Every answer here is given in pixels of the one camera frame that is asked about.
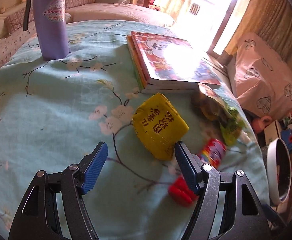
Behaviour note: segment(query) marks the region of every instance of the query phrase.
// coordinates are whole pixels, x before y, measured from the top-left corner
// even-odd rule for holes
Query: metal screw
[[[37,177],[43,177],[45,174],[45,171],[39,171],[36,173]]]
[[[245,175],[245,173],[243,171],[241,171],[241,170],[237,170],[236,173],[240,177],[243,177]]]
[[[203,168],[204,168],[205,171],[211,171],[213,169],[213,167],[211,165],[209,165],[209,164],[204,164]]]
[[[72,164],[68,167],[71,171],[77,170],[78,169],[78,165],[77,164]]]

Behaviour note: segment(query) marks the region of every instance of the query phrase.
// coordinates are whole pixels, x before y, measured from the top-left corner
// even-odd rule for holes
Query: yellow snack bag
[[[133,126],[144,146],[159,160],[171,160],[175,142],[189,127],[160,93],[147,99],[133,115]]]

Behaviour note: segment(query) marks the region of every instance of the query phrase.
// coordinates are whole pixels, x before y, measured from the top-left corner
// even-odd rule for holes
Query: light blue bed sheet
[[[181,207],[168,196],[177,174],[170,162],[154,159],[130,123],[136,108],[150,97],[138,93],[126,45],[131,31],[174,35],[137,22],[74,23],[67,26],[72,53],[62,61],[44,61],[35,37],[0,68],[0,234],[5,239],[35,173],[62,171],[91,153],[99,141],[107,143],[109,160],[84,200],[100,239],[181,238],[194,206]],[[216,91],[245,118],[225,85]],[[190,95],[166,96],[190,127],[182,139],[192,153],[210,136],[220,138],[218,129],[191,110]],[[252,134],[251,128],[246,131]],[[220,170],[236,169],[246,172],[261,202],[268,203],[266,171],[256,143],[247,149],[237,143],[227,151]],[[221,209],[222,203],[212,235],[218,232]]]

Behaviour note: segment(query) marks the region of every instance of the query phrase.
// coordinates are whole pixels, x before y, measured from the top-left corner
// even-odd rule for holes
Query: window
[[[250,0],[232,0],[207,53],[217,58],[236,31]]]

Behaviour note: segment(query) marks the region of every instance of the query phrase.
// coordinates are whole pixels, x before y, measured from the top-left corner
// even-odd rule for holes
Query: book
[[[220,86],[219,77],[188,41],[140,32],[131,32],[131,36],[139,59],[136,65],[140,65],[147,82],[145,89],[155,85],[152,89],[198,90],[198,83]]]
[[[134,73],[137,79],[137,84],[138,84],[140,92],[145,93],[145,94],[154,94],[154,93],[180,93],[180,92],[193,91],[193,90],[180,90],[180,89],[165,89],[162,86],[147,84],[132,37],[128,35],[126,36],[126,40],[127,40],[128,50],[130,52],[130,55],[133,61]]]

